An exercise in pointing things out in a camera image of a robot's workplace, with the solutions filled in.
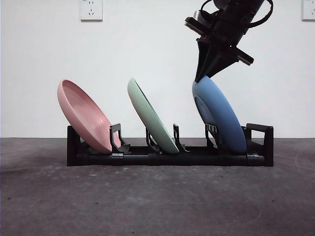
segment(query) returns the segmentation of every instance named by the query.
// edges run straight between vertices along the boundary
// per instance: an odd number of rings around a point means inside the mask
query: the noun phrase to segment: plate
[[[164,124],[134,79],[130,79],[127,90],[133,107],[156,143],[168,153],[179,153]]]
[[[109,140],[111,123],[96,103],[70,80],[60,82],[57,96],[63,114],[80,137],[93,149],[110,154],[112,152]],[[116,133],[114,142],[117,146],[121,146]]]
[[[203,122],[218,127],[221,146],[235,153],[246,153],[242,127],[219,87],[204,76],[198,83],[193,82],[192,94]]]

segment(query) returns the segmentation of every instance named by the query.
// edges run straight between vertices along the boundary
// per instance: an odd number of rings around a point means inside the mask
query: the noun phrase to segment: gray floor
[[[2,236],[315,235],[315,139],[275,139],[271,168],[65,159],[65,139],[1,139]]]

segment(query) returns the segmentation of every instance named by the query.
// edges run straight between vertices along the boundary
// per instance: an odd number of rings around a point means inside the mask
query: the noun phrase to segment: wall socket
[[[302,20],[315,20],[315,0],[303,0]]]
[[[81,21],[102,21],[103,0],[80,0]]]

